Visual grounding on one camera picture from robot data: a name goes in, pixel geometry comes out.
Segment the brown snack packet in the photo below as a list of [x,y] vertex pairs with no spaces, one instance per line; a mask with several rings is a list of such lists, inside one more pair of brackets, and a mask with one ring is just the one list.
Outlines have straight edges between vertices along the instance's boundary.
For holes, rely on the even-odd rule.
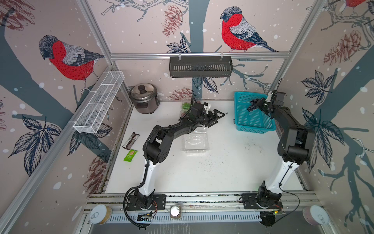
[[127,139],[127,141],[122,145],[122,148],[126,150],[131,150],[134,143],[137,141],[137,139],[140,137],[139,134],[133,132],[130,137]]

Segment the dark purple grape bunch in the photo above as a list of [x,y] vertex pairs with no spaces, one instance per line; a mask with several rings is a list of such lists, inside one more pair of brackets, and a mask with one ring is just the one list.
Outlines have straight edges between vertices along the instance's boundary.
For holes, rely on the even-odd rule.
[[250,106],[247,108],[248,112],[252,112],[252,111],[257,110],[257,109],[264,112],[264,103],[265,102],[266,102],[265,98],[253,99],[250,102]]

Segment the silver rice cooker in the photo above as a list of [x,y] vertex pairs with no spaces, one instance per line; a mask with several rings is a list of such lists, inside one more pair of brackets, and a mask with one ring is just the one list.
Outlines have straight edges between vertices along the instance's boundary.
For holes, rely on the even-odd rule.
[[150,83],[134,86],[129,96],[135,109],[141,114],[152,114],[160,105],[157,88]]

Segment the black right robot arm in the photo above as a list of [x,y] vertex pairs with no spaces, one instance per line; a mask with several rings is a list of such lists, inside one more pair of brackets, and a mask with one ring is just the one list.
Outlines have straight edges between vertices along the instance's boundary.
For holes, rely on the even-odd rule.
[[311,158],[315,133],[301,125],[292,116],[289,108],[283,107],[282,100],[277,98],[276,90],[267,98],[261,98],[255,106],[283,129],[277,148],[282,158],[281,166],[270,181],[263,181],[256,195],[257,204],[262,208],[268,208],[278,206],[284,184],[300,165]]

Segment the green snack packet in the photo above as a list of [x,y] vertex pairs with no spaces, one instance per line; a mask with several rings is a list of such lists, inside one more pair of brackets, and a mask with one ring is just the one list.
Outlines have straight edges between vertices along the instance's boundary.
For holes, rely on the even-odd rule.
[[132,162],[133,158],[137,154],[137,150],[130,149],[127,153],[127,155],[124,157],[124,161],[126,162]]

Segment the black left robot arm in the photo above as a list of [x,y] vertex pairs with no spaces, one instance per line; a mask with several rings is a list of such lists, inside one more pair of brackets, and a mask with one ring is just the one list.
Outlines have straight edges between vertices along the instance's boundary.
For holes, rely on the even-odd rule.
[[131,194],[134,194],[136,205],[142,209],[152,207],[157,166],[165,161],[175,139],[192,133],[198,127],[214,126],[225,116],[225,113],[217,109],[210,110],[210,104],[199,103],[192,97],[190,108],[176,124],[165,127],[155,126],[142,148],[145,159],[143,178],[138,186],[129,188],[125,193],[124,210],[128,207]]

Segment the small round silver light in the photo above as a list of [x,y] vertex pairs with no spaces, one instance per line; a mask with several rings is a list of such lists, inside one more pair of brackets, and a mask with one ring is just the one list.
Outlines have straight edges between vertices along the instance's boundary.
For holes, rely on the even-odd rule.
[[182,216],[182,208],[179,205],[173,205],[170,207],[170,217],[173,219],[179,219]]

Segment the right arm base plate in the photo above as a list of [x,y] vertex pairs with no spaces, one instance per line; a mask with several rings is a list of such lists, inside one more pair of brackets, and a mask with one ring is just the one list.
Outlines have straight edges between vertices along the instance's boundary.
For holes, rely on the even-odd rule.
[[246,210],[259,210],[259,209],[282,209],[281,194],[268,193],[265,195],[258,195],[254,193],[242,194],[241,202]]

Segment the teal plastic basket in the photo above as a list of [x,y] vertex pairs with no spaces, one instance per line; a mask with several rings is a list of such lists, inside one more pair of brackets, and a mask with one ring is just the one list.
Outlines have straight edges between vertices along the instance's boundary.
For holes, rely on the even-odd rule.
[[276,130],[275,121],[264,114],[261,110],[255,109],[251,112],[248,107],[254,99],[267,98],[267,95],[251,92],[235,92],[234,114],[235,125],[238,131],[264,134]]

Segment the green grape bunch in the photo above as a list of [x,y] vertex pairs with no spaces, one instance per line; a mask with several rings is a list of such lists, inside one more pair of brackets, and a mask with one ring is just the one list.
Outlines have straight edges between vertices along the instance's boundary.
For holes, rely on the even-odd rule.
[[191,104],[189,102],[183,102],[182,103],[182,110],[183,111],[188,111],[191,107]]

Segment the clear clamshell container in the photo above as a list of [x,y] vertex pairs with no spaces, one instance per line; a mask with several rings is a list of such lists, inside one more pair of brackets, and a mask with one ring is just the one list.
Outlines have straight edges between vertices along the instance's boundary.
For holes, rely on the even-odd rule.
[[181,104],[181,110],[187,112],[191,107],[191,101],[183,101]]
[[207,132],[192,132],[183,135],[182,150],[187,153],[202,153],[209,150]]

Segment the white tape roll right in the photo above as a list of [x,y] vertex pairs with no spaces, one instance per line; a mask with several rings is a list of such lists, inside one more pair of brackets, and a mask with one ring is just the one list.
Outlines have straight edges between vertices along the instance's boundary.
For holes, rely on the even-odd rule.
[[303,209],[304,219],[313,226],[326,225],[330,222],[328,213],[320,206],[313,205]]

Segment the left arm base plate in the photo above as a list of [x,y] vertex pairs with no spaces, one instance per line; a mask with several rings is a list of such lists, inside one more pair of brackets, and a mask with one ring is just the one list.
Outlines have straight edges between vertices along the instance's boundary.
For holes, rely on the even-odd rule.
[[140,197],[129,195],[124,200],[127,211],[163,211],[166,206],[166,195],[150,195],[148,197]]

